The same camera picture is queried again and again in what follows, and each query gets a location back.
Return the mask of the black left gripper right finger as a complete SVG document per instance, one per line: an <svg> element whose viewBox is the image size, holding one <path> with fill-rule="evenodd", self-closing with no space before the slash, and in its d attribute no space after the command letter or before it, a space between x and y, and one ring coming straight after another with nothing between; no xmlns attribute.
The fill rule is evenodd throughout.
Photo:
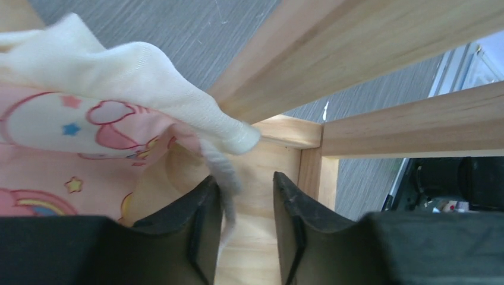
<svg viewBox="0 0 504 285"><path fill-rule="evenodd" d="M273 175L282 284L502 284L503 214L336 214Z"/></svg>

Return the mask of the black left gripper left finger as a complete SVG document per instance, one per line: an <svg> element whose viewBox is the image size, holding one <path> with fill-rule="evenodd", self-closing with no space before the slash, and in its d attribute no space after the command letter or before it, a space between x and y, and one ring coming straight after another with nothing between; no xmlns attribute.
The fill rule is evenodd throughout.
<svg viewBox="0 0 504 285"><path fill-rule="evenodd" d="M1 218L2 284L212 284L221 236L212 176L125 227L99 216Z"/></svg>

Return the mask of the pink unicorn print cushion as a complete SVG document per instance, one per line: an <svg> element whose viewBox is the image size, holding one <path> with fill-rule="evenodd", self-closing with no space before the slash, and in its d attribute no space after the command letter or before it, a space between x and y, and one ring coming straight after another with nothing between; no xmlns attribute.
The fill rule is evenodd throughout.
<svg viewBox="0 0 504 285"><path fill-rule="evenodd" d="M1 215L124 221L141 174L174 144L202 157L236 226L242 185L229 154L260 131L219 108L156 46L105 48L77 14L1 33Z"/></svg>

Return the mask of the wooden slatted pet bed frame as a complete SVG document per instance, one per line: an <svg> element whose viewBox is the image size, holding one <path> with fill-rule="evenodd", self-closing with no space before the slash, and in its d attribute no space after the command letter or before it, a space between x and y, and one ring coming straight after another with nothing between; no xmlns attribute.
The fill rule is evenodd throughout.
<svg viewBox="0 0 504 285"><path fill-rule="evenodd" d="M1 33L46 27L28 1L1 2ZM212 284L282 284L276 172L333 211L339 159L503 154L503 83L324 124L284 115L501 29L502 1L282 1L205 91L261 134L250 151L228 155L242 191ZM132 227L208 176L217 183L202 157L174 144L141 174L124 221L66 216Z"/></svg>

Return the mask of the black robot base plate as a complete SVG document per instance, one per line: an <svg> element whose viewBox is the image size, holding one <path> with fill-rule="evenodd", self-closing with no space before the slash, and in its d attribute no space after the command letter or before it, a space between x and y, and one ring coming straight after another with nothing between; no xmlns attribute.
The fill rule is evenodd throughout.
<svg viewBox="0 0 504 285"><path fill-rule="evenodd" d="M382 211L503 211L503 157L403 159Z"/></svg>

